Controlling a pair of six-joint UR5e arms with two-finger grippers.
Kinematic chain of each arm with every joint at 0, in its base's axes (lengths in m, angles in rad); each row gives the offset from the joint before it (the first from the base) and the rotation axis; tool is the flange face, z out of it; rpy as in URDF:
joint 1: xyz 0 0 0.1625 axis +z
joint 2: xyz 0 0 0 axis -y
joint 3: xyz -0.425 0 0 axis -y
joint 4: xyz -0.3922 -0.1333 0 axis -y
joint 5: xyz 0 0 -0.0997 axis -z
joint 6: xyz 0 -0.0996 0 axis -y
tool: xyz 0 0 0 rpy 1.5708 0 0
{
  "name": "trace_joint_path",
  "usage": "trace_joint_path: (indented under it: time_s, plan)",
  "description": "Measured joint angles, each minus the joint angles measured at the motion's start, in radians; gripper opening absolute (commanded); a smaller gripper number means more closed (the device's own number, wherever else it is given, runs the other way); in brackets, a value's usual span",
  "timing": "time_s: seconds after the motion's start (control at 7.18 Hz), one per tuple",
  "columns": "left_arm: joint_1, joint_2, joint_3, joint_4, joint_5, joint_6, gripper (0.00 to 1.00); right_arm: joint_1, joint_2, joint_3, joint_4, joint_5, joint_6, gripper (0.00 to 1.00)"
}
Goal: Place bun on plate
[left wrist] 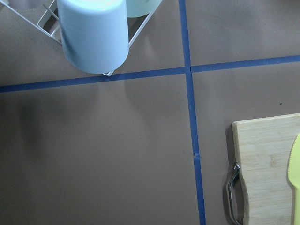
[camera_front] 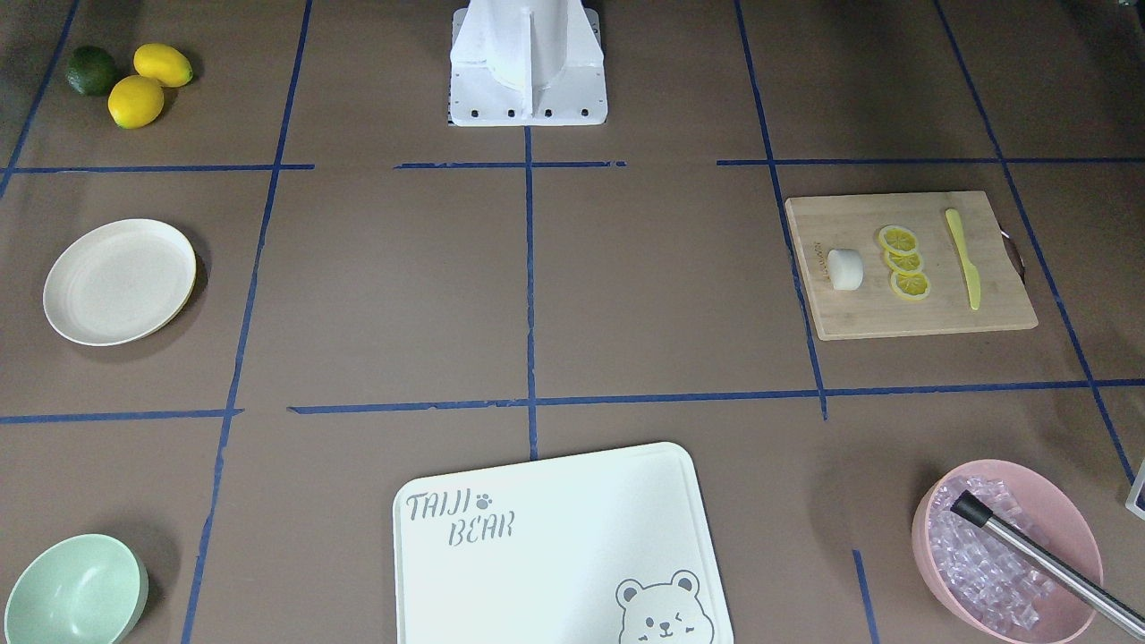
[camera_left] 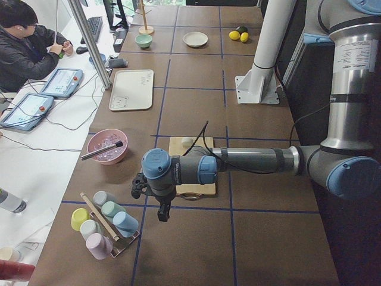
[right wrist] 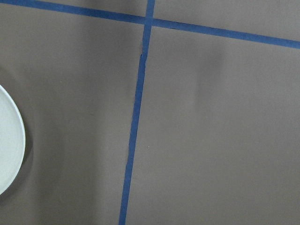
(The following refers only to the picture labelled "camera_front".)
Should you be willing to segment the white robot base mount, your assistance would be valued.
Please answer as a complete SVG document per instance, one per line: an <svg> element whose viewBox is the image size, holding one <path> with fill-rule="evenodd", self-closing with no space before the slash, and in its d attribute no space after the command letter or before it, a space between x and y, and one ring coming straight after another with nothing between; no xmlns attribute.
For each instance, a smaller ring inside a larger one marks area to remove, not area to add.
<svg viewBox="0 0 1145 644"><path fill-rule="evenodd" d="M471 1L453 15L450 64L455 126L606 121L600 18L581 1Z"/></svg>

